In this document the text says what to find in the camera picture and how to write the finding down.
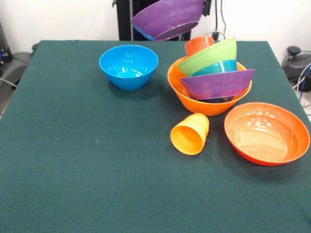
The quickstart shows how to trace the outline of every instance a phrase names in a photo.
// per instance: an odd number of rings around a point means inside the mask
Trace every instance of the bowl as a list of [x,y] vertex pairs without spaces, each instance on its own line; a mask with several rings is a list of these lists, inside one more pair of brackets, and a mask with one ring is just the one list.
[[238,68],[237,68],[237,61],[236,60],[225,60],[225,61],[216,62],[214,64],[211,64],[211,65],[195,72],[192,76],[233,72],[233,71],[237,71],[237,70],[238,70]]
[[189,77],[211,64],[225,60],[236,60],[236,58],[237,41],[231,37],[188,57],[178,65],[178,68],[186,77]]
[[150,49],[138,45],[122,45],[107,50],[99,59],[106,77],[122,90],[143,87],[152,77],[158,57]]
[[232,109],[225,118],[225,133],[241,156],[265,166],[299,159],[310,145],[303,122],[288,110],[268,103],[246,103]]
[[207,35],[193,38],[185,44],[187,56],[190,57],[214,43],[214,39]]
[[[206,116],[215,116],[219,115],[226,110],[228,110],[233,104],[238,102],[240,99],[245,97],[252,87],[252,82],[249,83],[249,86],[246,90],[242,92],[241,95],[235,96],[231,101],[223,102],[223,103],[206,103],[197,100],[193,100],[190,98],[189,93],[185,89],[185,87],[181,83],[181,79],[185,76],[181,73],[178,69],[178,64],[185,61],[187,57],[183,57],[175,61],[168,71],[168,81],[182,104],[187,108],[189,111],[193,113],[202,113]],[[240,63],[237,63],[238,70],[246,70],[244,66]]]
[[203,8],[204,0],[160,0],[138,12],[132,25],[149,40],[168,40],[194,28]]
[[249,85],[255,69],[192,76],[181,79],[190,96],[207,100],[240,95]]

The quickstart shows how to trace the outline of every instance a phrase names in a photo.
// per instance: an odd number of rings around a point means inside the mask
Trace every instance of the floor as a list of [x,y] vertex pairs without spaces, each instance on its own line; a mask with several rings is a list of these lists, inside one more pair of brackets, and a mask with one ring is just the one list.
[[[8,95],[8,97],[3,100],[0,101],[0,119],[2,117],[2,115],[4,114],[4,111],[8,105],[8,103],[10,102],[11,97],[13,96],[14,90],[12,90],[12,92],[10,93],[10,95]],[[309,120],[311,121],[311,92],[304,92],[302,95],[302,99],[301,99],[301,105],[302,106],[307,106],[310,105],[308,107],[304,107],[304,110],[306,112],[308,116]]]

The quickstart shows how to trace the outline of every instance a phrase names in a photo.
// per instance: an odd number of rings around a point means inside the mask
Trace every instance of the black cable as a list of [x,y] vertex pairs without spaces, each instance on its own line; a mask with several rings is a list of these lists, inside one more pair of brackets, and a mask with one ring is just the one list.
[[215,31],[217,31],[217,29],[218,29],[217,0],[215,0],[215,15],[216,15],[216,29],[215,29]]
[[0,81],[9,84],[9,85],[11,85],[12,87],[15,87],[15,88],[17,87],[17,85],[15,85],[14,83],[12,83],[12,82],[10,82],[10,81],[7,81],[7,80],[5,80],[5,79],[3,79],[3,78],[1,78],[1,77],[0,77]]
[[27,62],[25,62],[25,61],[23,61],[23,60],[21,60],[21,59],[19,59],[19,58],[17,58],[17,57],[13,57],[13,59],[15,59],[15,60],[19,60],[20,62],[23,62],[23,63],[25,63],[25,64],[28,64],[28,65],[29,65],[29,63],[27,63]]
[[309,73],[311,72],[311,69],[310,71],[307,73],[307,75],[299,75],[298,77],[296,77],[295,79],[291,79],[291,80],[288,80],[290,83],[292,82],[296,82],[299,78],[302,78],[302,77],[305,77],[306,79],[311,79],[311,77],[308,77]]
[[311,104],[308,104],[308,105],[305,105],[305,106],[302,106],[303,108],[306,108],[306,107],[309,107],[311,106]]
[[225,35],[225,30],[227,28],[227,24],[225,23],[224,15],[223,15],[223,0],[221,0],[221,2],[220,2],[220,12],[222,14],[222,19],[223,19],[223,22],[224,22],[224,25],[225,25],[225,28],[224,28],[224,35]]
[[304,81],[302,82],[302,87],[301,87],[301,92],[300,92],[300,96],[299,96],[299,102],[301,102],[302,100],[302,94],[303,94],[303,88],[305,86],[305,82],[306,82],[306,79],[304,79]]
[[287,59],[290,57],[290,55],[287,55],[282,62],[282,68],[284,68],[284,63],[287,61]]

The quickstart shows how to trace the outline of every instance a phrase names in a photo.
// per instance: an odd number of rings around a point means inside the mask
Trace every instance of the bowl rim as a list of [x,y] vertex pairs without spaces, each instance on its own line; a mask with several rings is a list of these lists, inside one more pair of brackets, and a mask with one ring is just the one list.
[[229,63],[229,62],[231,63],[232,61],[234,61],[235,63],[237,62],[237,60],[234,60],[234,59],[228,59],[228,60],[223,60],[223,61],[220,61],[220,62],[215,62],[215,63],[213,63],[213,64],[211,64],[211,65],[209,65],[207,67],[204,67],[204,68],[198,70],[197,72],[193,73],[192,77],[193,76],[198,76],[198,75],[195,75],[195,74],[198,73],[198,72],[203,72],[203,71],[205,71],[205,69],[208,69],[209,67],[215,67],[216,65],[223,64],[223,63]]
[[208,34],[207,35],[200,35],[200,36],[196,36],[196,37],[192,38],[191,40],[187,41],[185,43],[185,46],[191,44],[193,41],[196,41],[197,39],[202,38],[202,37],[207,38],[207,41],[208,41],[208,39],[214,41],[213,37],[209,36]]
[[222,73],[214,73],[214,74],[202,74],[202,75],[198,75],[198,76],[189,76],[189,77],[184,77],[181,79],[188,79],[188,78],[194,78],[194,77],[202,77],[202,76],[212,76],[212,75],[225,75],[225,74],[230,74],[230,73],[241,73],[241,72],[246,72],[246,71],[253,71],[255,73],[256,69],[244,69],[244,70],[235,70],[235,71],[228,71],[228,72],[222,72]]
[[187,64],[188,62],[192,62],[193,60],[198,59],[200,56],[204,55],[207,51],[213,50],[213,49],[215,49],[215,48],[221,46],[222,44],[226,44],[226,43],[229,43],[229,42],[231,42],[231,41],[233,41],[233,42],[235,41],[235,42],[236,42],[237,40],[236,40],[236,38],[235,38],[234,36],[232,36],[232,37],[227,38],[227,39],[225,39],[225,40],[222,40],[222,41],[220,41],[220,42],[218,42],[218,43],[212,44],[212,45],[208,46],[207,48],[205,48],[205,49],[203,49],[203,50],[197,52],[196,54],[194,54],[194,55],[192,55],[192,56],[190,56],[190,57],[187,57],[187,59],[184,60],[184,61],[182,61],[180,64],[178,64],[177,67],[178,67],[178,68],[181,68],[181,67],[183,67],[185,64]]
[[174,30],[175,28],[179,28],[179,27],[181,27],[181,26],[184,26],[184,25],[187,25],[187,24],[193,24],[193,23],[195,23],[195,26],[194,27],[196,27],[198,24],[199,24],[199,21],[188,21],[187,23],[182,23],[182,24],[179,24],[179,25],[177,25],[177,26],[175,26],[175,27],[173,27],[173,28],[170,28],[170,29],[168,29],[168,30],[165,30],[164,32],[161,32],[159,35],[156,35],[156,36],[151,36],[152,38],[153,38],[153,40],[154,41],[164,41],[164,40],[169,40],[169,39],[172,39],[172,38],[174,38],[174,37],[176,37],[176,36],[178,36],[178,35],[180,35],[180,34],[175,34],[175,35],[173,35],[173,36],[170,36],[170,37],[166,37],[165,39],[158,39],[161,35],[163,35],[164,33],[167,33],[167,32],[169,32],[169,31],[172,31],[172,30]]
[[167,79],[168,79],[168,81],[169,81],[169,84],[170,84],[171,88],[172,88],[176,93],[182,95],[183,97],[185,97],[185,98],[187,98],[187,99],[189,99],[189,100],[191,100],[191,101],[197,102],[197,103],[201,103],[201,104],[205,104],[205,105],[215,105],[215,106],[216,106],[216,105],[222,105],[222,104],[228,104],[228,103],[236,103],[236,102],[238,102],[240,99],[242,99],[243,97],[245,97],[245,96],[250,92],[250,90],[251,90],[251,88],[252,88],[253,80],[251,80],[251,81],[249,82],[248,87],[244,90],[244,92],[245,92],[244,94],[240,95],[240,96],[239,96],[238,98],[236,98],[236,99],[232,99],[231,101],[223,102],[223,103],[205,103],[205,102],[202,102],[202,101],[197,101],[197,100],[191,99],[191,98],[189,98],[189,97],[187,97],[187,96],[181,94],[181,93],[180,93],[179,91],[177,91],[177,90],[175,89],[175,87],[173,87],[173,85],[171,84],[170,78],[169,78],[169,73],[170,73],[170,70],[171,70],[171,68],[173,67],[174,63],[177,62],[177,61],[180,60],[180,59],[185,58],[185,57],[179,58],[179,59],[177,59],[176,61],[174,61],[173,64],[171,64],[169,70],[167,71]]
[[[267,106],[273,106],[273,107],[276,107],[276,108],[278,108],[278,109],[281,109],[281,110],[284,111],[286,114],[292,115],[292,116],[293,116],[296,120],[298,120],[298,122],[303,126],[303,129],[305,130],[305,132],[306,132],[307,135],[308,135],[308,146],[307,146],[307,148],[306,148],[299,156],[297,156],[297,157],[295,157],[295,158],[293,158],[293,159],[281,160],[281,161],[279,161],[279,162],[270,162],[270,161],[264,161],[264,160],[261,160],[261,159],[256,159],[256,158],[254,158],[253,156],[251,156],[251,155],[245,153],[244,151],[242,151],[235,143],[233,143],[233,141],[232,141],[232,140],[230,139],[230,137],[228,136],[226,123],[227,123],[227,121],[228,121],[228,117],[229,117],[230,113],[231,113],[233,110],[238,109],[238,108],[240,108],[241,106],[245,106],[245,105],[254,105],[254,104],[260,104],[260,105],[264,104],[264,105],[267,105]],[[302,121],[299,117],[297,117],[294,113],[292,113],[291,111],[289,111],[289,110],[287,110],[287,109],[285,109],[285,108],[282,108],[282,107],[280,107],[280,106],[278,106],[278,105],[271,104],[271,103],[265,103],[265,102],[249,102],[249,103],[243,103],[243,104],[240,104],[240,105],[236,106],[235,108],[231,109],[231,110],[228,112],[228,114],[225,116],[224,128],[225,128],[225,134],[226,134],[226,136],[227,136],[229,142],[230,142],[234,147],[236,147],[236,148],[237,148],[238,150],[240,150],[242,153],[246,154],[248,157],[250,157],[250,158],[252,158],[252,159],[256,159],[256,160],[261,161],[261,162],[264,162],[264,163],[268,163],[268,164],[270,164],[270,165],[280,165],[280,164],[286,164],[286,163],[293,162],[293,161],[295,161],[295,160],[301,158],[301,157],[308,151],[308,149],[309,149],[309,147],[310,147],[310,133],[309,133],[309,130],[308,130],[308,128],[306,127],[306,125],[303,123],[303,121]]]
[[[101,60],[102,60],[102,58],[104,57],[104,55],[105,55],[107,52],[109,52],[109,51],[111,51],[111,50],[114,50],[114,49],[116,49],[116,48],[119,48],[119,47],[141,47],[141,48],[144,48],[144,49],[146,49],[146,50],[151,51],[151,52],[153,53],[153,55],[155,56],[155,58],[156,58],[155,67],[152,68],[151,71],[149,71],[148,73],[145,73],[145,74],[143,74],[143,75],[141,75],[141,76],[138,76],[138,77],[131,77],[131,78],[120,77],[120,76],[116,76],[116,75],[113,75],[113,74],[107,72],[106,70],[103,69],[103,67],[102,67],[102,65],[101,65]],[[121,78],[121,79],[134,79],[134,78],[139,78],[139,77],[148,75],[148,74],[154,72],[154,70],[157,68],[158,64],[159,64],[159,57],[157,56],[157,54],[156,54],[154,51],[152,51],[150,48],[147,48],[147,47],[144,47],[144,46],[141,46],[141,45],[119,45],[119,46],[115,46],[115,47],[113,47],[113,48],[110,48],[110,49],[106,50],[106,51],[100,56],[100,58],[99,58],[99,66],[100,66],[100,68],[101,68],[101,70],[102,70],[103,72],[105,72],[105,73],[107,73],[107,74],[109,74],[109,75],[111,75],[111,76],[113,76],[113,77]]]

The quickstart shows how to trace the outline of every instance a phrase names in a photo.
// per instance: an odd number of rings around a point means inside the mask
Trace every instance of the table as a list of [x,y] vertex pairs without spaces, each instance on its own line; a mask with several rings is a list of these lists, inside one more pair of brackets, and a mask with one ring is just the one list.
[[[0,121],[0,232],[310,232],[310,151],[284,166],[252,164],[226,138],[226,112],[209,117],[202,153],[179,153],[170,130],[190,112],[167,71],[184,42],[133,42],[159,56],[150,82],[133,92],[98,64],[128,43],[39,44]],[[256,73],[237,104],[277,104],[311,129],[267,42],[238,42],[238,61]]]

